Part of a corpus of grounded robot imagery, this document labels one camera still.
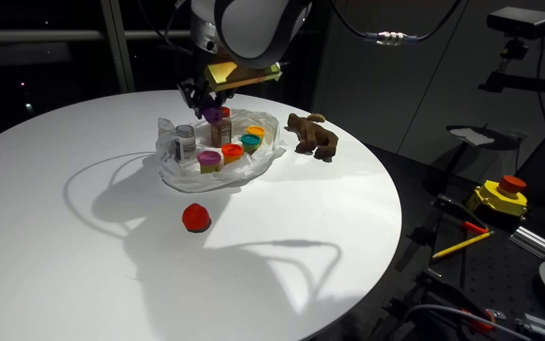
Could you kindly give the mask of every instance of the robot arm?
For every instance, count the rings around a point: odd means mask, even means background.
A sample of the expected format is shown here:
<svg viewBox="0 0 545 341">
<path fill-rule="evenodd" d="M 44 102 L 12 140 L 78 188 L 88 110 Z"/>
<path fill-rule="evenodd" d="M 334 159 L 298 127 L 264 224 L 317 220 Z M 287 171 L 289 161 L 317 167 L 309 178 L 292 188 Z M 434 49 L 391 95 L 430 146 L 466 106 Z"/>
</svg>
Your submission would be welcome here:
<svg viewBox="0 0 545 341">
<path fill-rule="evenodd" d="M 237 87 L 281 78 L 279 61 L 307 21 L 311 0 L 192 0 L 192 12 L 192 36 L 203 51 L 203 66 L 181 89 L 203 118 Z"/>
</svg>

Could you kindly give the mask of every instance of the white round table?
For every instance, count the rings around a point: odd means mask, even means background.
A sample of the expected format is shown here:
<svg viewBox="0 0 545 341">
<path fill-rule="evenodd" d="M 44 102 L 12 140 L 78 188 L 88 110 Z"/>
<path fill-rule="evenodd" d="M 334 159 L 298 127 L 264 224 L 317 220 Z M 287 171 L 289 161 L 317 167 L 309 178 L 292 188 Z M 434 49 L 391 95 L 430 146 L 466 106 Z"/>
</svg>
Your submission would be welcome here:
<svg viewBox="0 0 545 341">
<path fill-rule="evenodd" d="M 275 114 L 279 102 L 236 97 Z M 402 205 L 381 161 L 340 135 L 334 163 L 290 150 L 211 193 L 167 188 L 158 118 L 196 123 L 177 91 L 67 106 L 0 135 L 0 341 L 302 339 L 383 277 Z M 183 210 L 213 228 L 194 235 Z"/>
</svg>

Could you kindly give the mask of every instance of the brown toy animal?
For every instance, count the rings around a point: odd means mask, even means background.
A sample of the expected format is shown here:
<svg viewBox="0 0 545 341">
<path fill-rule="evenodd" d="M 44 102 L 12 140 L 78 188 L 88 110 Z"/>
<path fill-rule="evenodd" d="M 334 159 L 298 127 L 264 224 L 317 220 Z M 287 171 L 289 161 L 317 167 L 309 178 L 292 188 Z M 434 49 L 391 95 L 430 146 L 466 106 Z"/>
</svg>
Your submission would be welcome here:
<svg viewBox="0 0 545 341">
<path fill-rule="evenodd" d="M 324 159 L 330 163 L 336 156 L 338 137 L 321 127 L 319 123 L 323 121 L 326 121 L 323 114 L 313 114 L 309 118 L 290 114 L 289 131 L 294 131 L 300 138 L 296 148 L 298 154 L 313 154 L 313 150 L 317 150 L 315 159 Z"/>
</svg>

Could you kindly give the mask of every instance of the table surface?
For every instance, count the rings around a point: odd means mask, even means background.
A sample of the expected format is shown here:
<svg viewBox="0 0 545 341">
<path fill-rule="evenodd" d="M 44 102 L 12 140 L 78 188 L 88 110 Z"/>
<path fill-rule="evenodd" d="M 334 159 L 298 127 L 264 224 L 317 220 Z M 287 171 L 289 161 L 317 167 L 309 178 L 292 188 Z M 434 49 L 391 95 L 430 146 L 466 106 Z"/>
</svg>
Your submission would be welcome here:
<svg viewBox="0 0 545 341">
<path fill-rule="evenodd" d="M 236 97 L 232 108 L 298 108 Z M 158 118 L 196 123 L 177 91 L 67 106 L 0 135 L 0 341 L 302 339 L 383 277 L 402 205 L 383 163 L 340 135 L 334 163 L 290 150 L 211 193 L 167 188 Z M 207 233 L 184 229 L 201 203 Z"/>
</svg>

